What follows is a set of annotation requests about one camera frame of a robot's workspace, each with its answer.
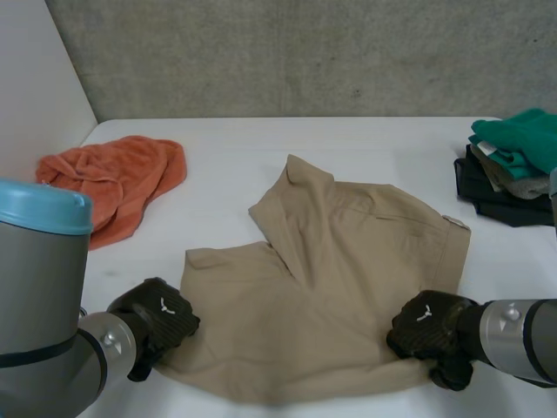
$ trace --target blue cap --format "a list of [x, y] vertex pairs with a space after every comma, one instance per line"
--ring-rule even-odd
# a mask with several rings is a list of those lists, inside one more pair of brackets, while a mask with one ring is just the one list
[[0, 222], [44, 233], [91, 233], [93, 202], [49, 185], [0, 179]]

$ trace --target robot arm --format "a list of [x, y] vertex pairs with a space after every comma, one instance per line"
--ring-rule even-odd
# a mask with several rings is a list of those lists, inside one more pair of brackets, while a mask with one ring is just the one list
[[75, 418], [126, 376], [145, 380], [198, 329], [190, 303], [161, 279], [79, 319], [91, 205], [0, 180], [2, 418]]
[[557, 384], [557, 300], [495, 300], [469, 307], [457, 324], [460, 347], [540, 386]]

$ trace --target black glove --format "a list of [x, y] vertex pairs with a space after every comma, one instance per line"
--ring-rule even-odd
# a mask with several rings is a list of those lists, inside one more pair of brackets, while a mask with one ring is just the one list
[[456, 325], [462, 311], [475, 305], [455, 294], [423, 291], [393, 318], [386, 343], [401, 359], [437, 360], [430, 372], [432, 381], [442, 388], [462, 390], [470, 383], [473, 368], [459, 346]]

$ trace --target black folded garment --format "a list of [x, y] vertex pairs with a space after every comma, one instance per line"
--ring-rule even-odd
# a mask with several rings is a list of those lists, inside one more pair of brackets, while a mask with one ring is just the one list
[[466, 158], [454, 161], [454, 170], [459, 196], [471, 201], [478, 214], [510, 226], [554, 224], [551, 200], [547, 195], [524, 200], [507, 191], [495, 192], [470, 145], [466, 147]]

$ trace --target white table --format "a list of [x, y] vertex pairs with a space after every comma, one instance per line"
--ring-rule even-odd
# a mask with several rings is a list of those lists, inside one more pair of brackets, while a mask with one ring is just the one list
[[[152, 202], [134, 236], [90, 253], [83, 305], [105, 310], [121, 293], [159, 276], [179, 286], [185, 250], [263, 239], [248, 216], [293, 153], [338, 180], [391, 183], [472, 228], [460, 292], [477, 301], [557, 297], [557, 240], [551, 227], [513, 229], [478, 217], [456, 198], [453, 161], [476, 118], [250, 118], [116, 120], [85, 141], [139, 134], [185, 147], [186, 181]], [[126, 381], [103, 394], [87, 418], [555, 417], [557, 391], [477, 365], [455, 394], [433, 384], [397, 394], [283, 408], [240, 407], [164, 378]]]

